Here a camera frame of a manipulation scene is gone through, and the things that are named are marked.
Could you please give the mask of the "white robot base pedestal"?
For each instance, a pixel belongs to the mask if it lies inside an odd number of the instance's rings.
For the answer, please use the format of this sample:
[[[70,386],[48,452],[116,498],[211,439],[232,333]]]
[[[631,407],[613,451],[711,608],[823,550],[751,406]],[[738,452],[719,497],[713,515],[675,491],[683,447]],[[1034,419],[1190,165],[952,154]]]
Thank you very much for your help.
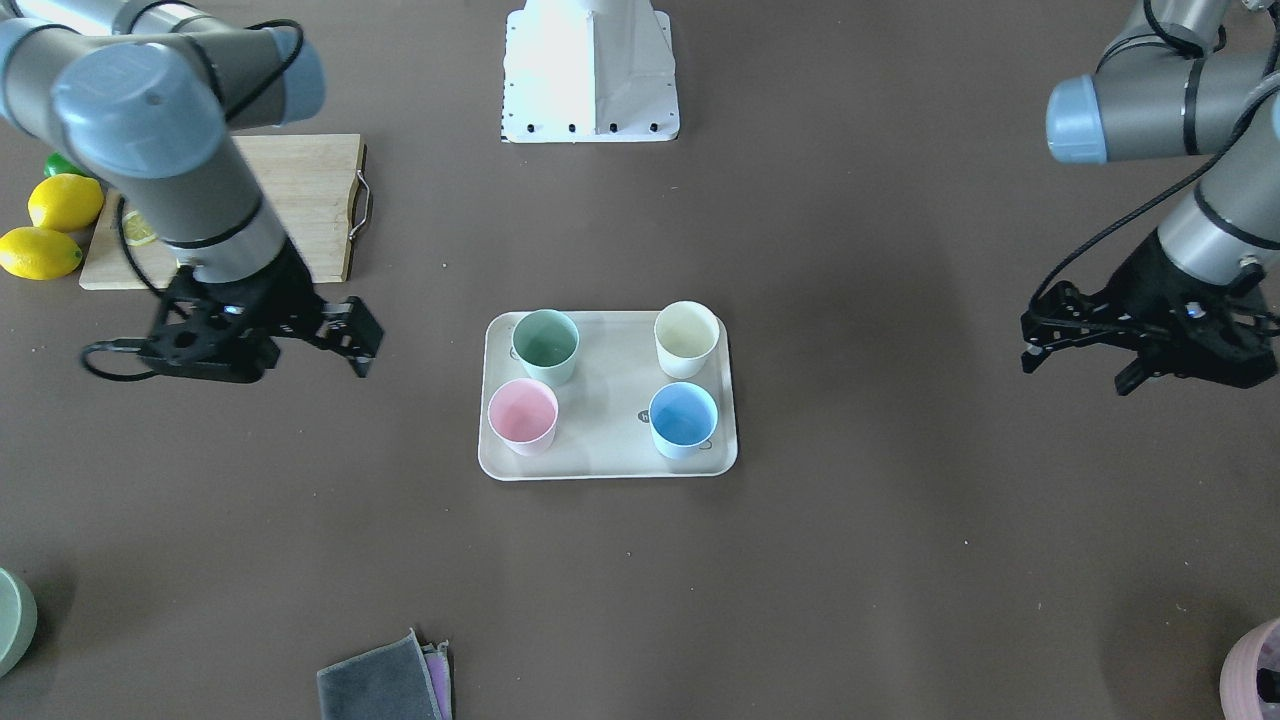
[[[672,23],[649,1],[527,1],[506,18],[503,70],[507,143],[680,135]]]

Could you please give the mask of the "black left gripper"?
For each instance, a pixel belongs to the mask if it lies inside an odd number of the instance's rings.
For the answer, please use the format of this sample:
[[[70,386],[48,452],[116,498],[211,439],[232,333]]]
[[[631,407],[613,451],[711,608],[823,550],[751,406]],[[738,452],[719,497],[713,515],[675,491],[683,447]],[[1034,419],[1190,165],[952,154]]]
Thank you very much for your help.
[[[1277,374],[1277,320],[1258,284],[1233,293],[1194,278],[1167,258],[1156,231],[1100,292],[1059,281],[1030,301],[1020,323],[1027,374],[1065,348],[1106,341],[1133,350],[1135,357],[1115,375],[1120,397],[1166,375],[1247,389]]]

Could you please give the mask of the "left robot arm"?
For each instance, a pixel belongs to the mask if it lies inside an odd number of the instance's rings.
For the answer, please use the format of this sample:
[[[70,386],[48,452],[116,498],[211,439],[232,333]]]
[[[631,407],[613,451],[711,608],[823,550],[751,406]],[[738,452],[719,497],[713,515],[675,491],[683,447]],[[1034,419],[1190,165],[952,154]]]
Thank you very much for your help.
[[[1096,69],[1051,94],[1046,141],[1069,164],[1202,156],[1144,204],[1175,208],[1084,293],[1053,269],[1021,314],[1021,368],[1065,348],[1132,351],[1119,395],[1161,375],[1251,388],[1277,374],[1277,46],[1225,53],[1225,1],[1138,1]]]

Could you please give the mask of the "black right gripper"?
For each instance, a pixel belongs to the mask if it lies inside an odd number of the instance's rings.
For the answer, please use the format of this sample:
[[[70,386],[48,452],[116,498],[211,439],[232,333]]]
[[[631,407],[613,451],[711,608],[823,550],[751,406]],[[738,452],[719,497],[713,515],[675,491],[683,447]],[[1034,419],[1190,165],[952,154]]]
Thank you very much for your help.
[[[253,383],[278,364],[278,336],[315,331],[317,347],[369,377],[385,336],[380,323],[361,297],[325,304],[300,252],[285,243],[241,281],[202,282],[195,270],[179,269],[138,356],[160,375]]]

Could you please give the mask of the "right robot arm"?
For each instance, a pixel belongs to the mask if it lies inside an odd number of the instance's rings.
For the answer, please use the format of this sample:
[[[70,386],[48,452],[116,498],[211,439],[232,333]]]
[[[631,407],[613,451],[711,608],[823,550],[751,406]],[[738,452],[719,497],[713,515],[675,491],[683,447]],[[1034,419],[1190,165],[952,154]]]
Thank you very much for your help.
[[[141,211],[177,269],[131,379],[253,383],[300,340],[366,377],[384,332],[329,304],[232,135],[315,117],[323,63],[294,20],[237,27],[187,1],[5,1],[3,118]]]

